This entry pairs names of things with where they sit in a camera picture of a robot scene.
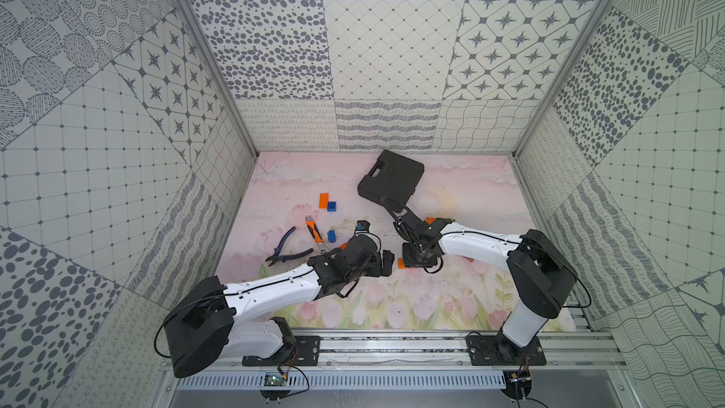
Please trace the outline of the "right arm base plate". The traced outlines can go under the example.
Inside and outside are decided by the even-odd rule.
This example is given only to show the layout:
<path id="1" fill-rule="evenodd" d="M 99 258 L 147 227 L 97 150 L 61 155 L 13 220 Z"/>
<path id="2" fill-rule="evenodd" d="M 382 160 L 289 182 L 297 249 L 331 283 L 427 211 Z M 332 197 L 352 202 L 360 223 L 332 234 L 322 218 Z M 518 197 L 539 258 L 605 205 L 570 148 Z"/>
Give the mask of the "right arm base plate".
<path id="1" fill-rule="evenodd" d="M 537 336 L 526 347 L 519 347 L 502 334 L 468 334 L 466 349 L 472 366 L 545 366 L 541 342 Z"/>

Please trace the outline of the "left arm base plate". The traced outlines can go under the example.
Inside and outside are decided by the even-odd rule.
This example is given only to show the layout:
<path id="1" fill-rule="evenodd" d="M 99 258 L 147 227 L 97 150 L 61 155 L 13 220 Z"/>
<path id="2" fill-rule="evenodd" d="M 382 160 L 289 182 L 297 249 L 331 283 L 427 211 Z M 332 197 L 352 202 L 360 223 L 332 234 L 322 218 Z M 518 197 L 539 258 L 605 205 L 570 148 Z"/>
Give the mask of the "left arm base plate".
<path id="1" fill-rule="evenodd" d="M 320 354 L 321 337 L 318 335 L 296 336 L 295 343 L 285 342 L 269 358 L 245 356 L 243 366 L 317 366 Z"/>

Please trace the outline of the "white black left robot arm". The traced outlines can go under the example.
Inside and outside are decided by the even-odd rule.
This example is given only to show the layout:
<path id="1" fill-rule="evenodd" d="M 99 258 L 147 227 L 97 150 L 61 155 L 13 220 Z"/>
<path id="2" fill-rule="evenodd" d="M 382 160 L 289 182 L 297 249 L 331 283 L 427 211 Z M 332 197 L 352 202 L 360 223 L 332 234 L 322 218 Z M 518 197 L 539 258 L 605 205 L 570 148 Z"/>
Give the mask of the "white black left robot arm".
<path id="1" fill-rule="evenodd" d="M 277 312 L 290 305 L 346 298 L 362 278 L 389 277 L 395 255 L 369 235 L 313 255 L 289 271 L 247 283 L 202 280 L 162 321 L 166 358 L 178 378 L 202 372 L 221 357 L 288 362 L 296 338 Z"/>

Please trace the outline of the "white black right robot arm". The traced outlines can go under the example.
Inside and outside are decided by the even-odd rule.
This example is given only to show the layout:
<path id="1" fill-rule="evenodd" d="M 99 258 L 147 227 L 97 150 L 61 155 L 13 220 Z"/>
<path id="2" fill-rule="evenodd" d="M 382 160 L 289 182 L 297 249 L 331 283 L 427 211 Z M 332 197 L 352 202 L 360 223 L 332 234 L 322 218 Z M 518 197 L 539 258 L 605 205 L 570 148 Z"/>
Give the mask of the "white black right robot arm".
<path id="1" fill-rule="evenodd" d="M 436 218 L 428 223 L 411 211 L 396 216 L 403 239 L 403 263 L 434 274 L 446 255 L 492 264 L 510 273 L 519 301 L 498 330 L 497 352 L 519 357 L 544 325 L 556 319 L 579 281 L 559 249 L 540 230 L 522 235 L 494 234 Z"/>

